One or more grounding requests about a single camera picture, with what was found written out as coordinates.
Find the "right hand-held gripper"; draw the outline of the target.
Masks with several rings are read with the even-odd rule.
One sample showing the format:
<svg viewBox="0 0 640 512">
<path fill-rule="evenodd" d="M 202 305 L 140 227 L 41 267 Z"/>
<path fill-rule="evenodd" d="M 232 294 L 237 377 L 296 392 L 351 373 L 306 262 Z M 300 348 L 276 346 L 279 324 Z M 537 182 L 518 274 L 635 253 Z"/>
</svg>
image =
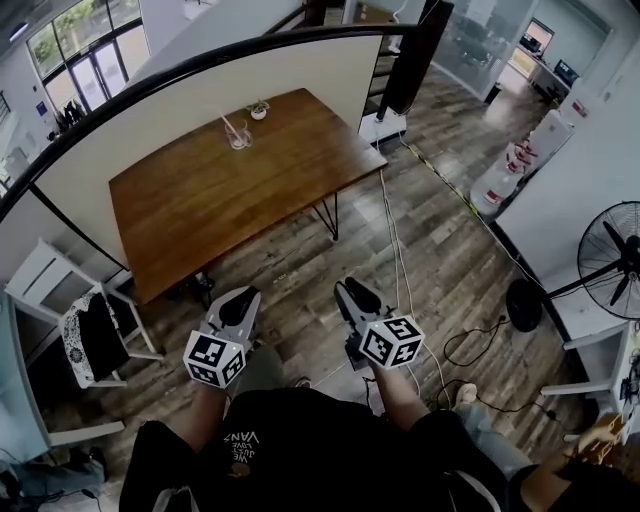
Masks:
<svg viewBox="0 0 640 512">
<path fill-rule="evenodd" d="M 363 316 L 357 320 L 357 308 L 364 313 L 378 313 L 382 301 L 364 283 L 347 277 L 345 284 L 334 285 L 334 298 L 343 319 L 352 327 L 346 353 L 355 371 L 370 363 L 392 369 L 411 363 L 418 354 L 425 335 L 412 316 L 387 314 Z"/>
</svg>

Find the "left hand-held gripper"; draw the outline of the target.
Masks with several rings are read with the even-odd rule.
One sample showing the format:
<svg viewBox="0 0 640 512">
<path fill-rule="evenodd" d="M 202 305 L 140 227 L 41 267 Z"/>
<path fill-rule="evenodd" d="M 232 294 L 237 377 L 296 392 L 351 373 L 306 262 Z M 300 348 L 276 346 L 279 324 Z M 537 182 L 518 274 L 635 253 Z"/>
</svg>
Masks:
<svg viewBox="0 0 640 512">
<path fill-rule="evenodd" d="M 260 302 L 261 292 L 249 286 L 247 291 L 224 294 L 211 303 L 199 329 L 191 332 L 183 354 L 192 380 L 227 388 L 242 372 L 252 348 Z"/>
</svg>

